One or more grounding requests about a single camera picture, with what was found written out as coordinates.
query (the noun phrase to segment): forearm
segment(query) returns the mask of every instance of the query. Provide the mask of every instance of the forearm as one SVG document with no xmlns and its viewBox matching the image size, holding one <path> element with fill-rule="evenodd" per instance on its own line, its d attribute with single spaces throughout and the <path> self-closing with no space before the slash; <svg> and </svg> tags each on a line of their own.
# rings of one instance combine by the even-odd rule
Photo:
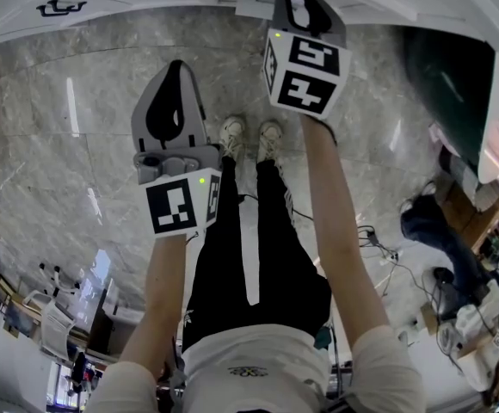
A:
<svg viewBox="0 0 499 413">
<path fill-rule="evenodd" d="M 311 204 L 320 263 L 351 347 L 374 327 L 389 324 L 360 257 L 353 202 L 330 132 L 302 117 Z"/>
<path fill-rule="evenodd" d="M 158 239 L 146 274 L 146 310 L 120 361 L 146 367 L 158 379 L 181 320 L 186 236 Z"/>
</svg>

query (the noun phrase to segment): white box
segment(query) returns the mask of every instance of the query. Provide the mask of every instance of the white box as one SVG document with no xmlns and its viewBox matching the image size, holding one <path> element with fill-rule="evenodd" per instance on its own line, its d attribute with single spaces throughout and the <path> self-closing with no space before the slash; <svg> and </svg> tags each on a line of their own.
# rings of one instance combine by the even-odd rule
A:
<svg viewBox="0 0 499 413">
<path fill-rule="evenodd" d="M 155 238 L 204 230 L 215 222 L 221 172 L 203 169 L 139 185 L 139 210 Z"/>
<path fill-rule="evenodd" d="M 271 28 L 263 63 L 270 103 L 323 120 L 345 87 L 350 64 L 347 49 Z"/>
</svg>

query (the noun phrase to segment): person's leg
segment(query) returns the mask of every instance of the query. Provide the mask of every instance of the person's leg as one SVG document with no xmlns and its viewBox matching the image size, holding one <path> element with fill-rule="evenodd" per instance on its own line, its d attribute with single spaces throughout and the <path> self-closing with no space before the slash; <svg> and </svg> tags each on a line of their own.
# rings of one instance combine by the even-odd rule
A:
<svg viewBox="0 0 499 413">
<path fill-rule="evenodd" d="M 206 242 L 196 264 L 192 295 L 184 318 L 183 351 L 205 336 L 245 325 L 250 308 L 243 275 L 235 175 L 243 122 L 234 126 L 232 122 L 233 119 L 227 120 L 221 131 L 225 157 L 219 209 L 217 220 L 207 229 Z"/>
<path fill-rule="evenodd" d="M 330 317 L 331 291 L 318 275 L 292 222 L 292 196 L 276 165 L 281 130 L 265 123 L 257 158 L 260 322 L 316 336 Z"/>
<path fill-rule="evenodd" d="M 447 254 L 453 264 L 454 286 L 464 295 L 484 284 L 480 265 L 462 237 L 447 223 L 433 195 L 419 196 L 411 209 L 401 215 L 401 230 L 414 240 Z"/>
</svg>

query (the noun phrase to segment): black pants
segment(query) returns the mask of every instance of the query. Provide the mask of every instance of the black pants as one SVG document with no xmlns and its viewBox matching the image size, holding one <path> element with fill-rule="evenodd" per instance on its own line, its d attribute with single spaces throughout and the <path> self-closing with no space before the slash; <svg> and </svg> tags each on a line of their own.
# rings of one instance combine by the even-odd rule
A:
<svg viewBox="0 0 499 413">
<path fill-rule="evenodd" d="M 401 216 L 401 230 L 409 240 L 443 251 L 453 264 L 454 287 L 459 291 L 459 305 L 472 302 L 471 296 L 499 274 L 488 272 L 464 243 L 462 237 L 447 223 L 433 195 L 414 200 L 414 206 Z"/>
<path fill-rule="evenodd" d="M 257 194 L 259 303 L 250 305 L 235 162 L 225 157 L 217 221 L 207 229 L 184 318 L 183 351 L 206 336 L 255 324 L 284 324 L 316 336 L 330 317 L 330 286 L 299 243 L 286 207 L 291 195 L 274 161 L 257 165 Z"/>
</svg>

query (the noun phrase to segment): sneaker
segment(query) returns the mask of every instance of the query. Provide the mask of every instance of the sneaker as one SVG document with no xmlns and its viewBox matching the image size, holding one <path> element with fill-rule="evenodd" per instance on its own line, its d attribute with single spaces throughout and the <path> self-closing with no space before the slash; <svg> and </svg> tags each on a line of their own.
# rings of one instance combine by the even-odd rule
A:
<svg viewBox="0 0 499 413">
<path fill-rule="evenodd" d="M 433 195 L 436 192 L 437 192 L 437 187 L 435 186 L 435 182 L 429 181 L 428 183 L 425 184 L 425 187 L 422 188 L 422 192 L 420 195 L 428 196 L 428 195 Z"/>
<path fill-rule="evenodd" d="M 282 129 L 275 120 L 268 120 L 259 128 L 259 151 L 257 163 L 275 160 L 282 142 Z"/>
<path fill-rule="evenodd" d="M 406 213 L 408 210 L 412 209 L 413 206 L 414 203 L 412 202 L 412 200 L 410 199 L 405 200 L 400 207 L 400 213 L 401 214 Z"/>
<path fill-rule="evenodd" d="M 242 118 L 229 116 L 219 132 L 219 143 L 223 147 L 223 157 L 240 160 L 243 154 L 243 131 L 246 125 Z"/>
</svg>

